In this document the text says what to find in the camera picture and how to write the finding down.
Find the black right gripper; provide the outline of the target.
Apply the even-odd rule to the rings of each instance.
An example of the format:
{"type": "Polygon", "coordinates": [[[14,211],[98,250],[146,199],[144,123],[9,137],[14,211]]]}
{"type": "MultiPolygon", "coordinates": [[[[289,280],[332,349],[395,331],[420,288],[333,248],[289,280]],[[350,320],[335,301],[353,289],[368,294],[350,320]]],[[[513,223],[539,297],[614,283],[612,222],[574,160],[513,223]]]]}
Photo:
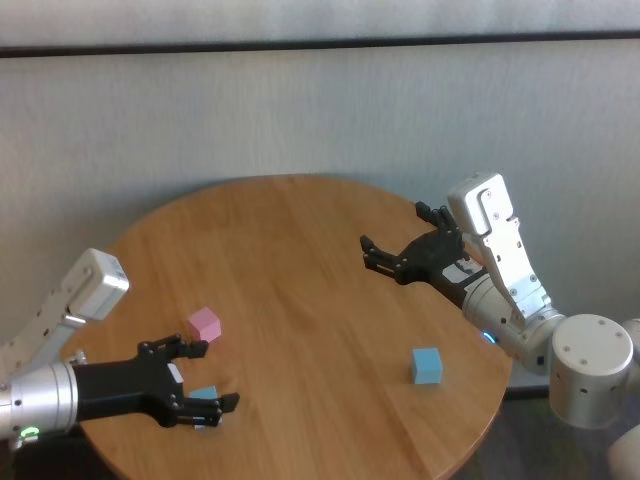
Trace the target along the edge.
{"type": "Polygon", "coordinates": [[[433,209],[418,201],[415,211],[435,230],[413,240],[399,257],[381,250],[362,235],[359,242],[364,266],[400,285],[428,283],[454,305],[462,305],[466,288],[486,275],[487,270],[464,250],[461,231],[447,206],[433,209]]]}

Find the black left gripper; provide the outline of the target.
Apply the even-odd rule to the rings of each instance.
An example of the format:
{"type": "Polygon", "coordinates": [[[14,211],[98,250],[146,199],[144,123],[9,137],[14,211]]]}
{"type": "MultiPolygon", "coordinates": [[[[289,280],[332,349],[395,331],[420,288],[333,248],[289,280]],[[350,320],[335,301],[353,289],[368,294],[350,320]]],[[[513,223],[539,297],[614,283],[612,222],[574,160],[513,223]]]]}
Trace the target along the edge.
{"type": "Polygon", "coordinates": [[[180,334],[139,343],[139,355],[123,361],[76,365],[79,422],[128,414],[145,414],[165,428],[177,424],[217,427],[235,411],[236,392],[215,399],[187,397],[171,361],[203,358],[205,340],[186,342],[180,334]]]}

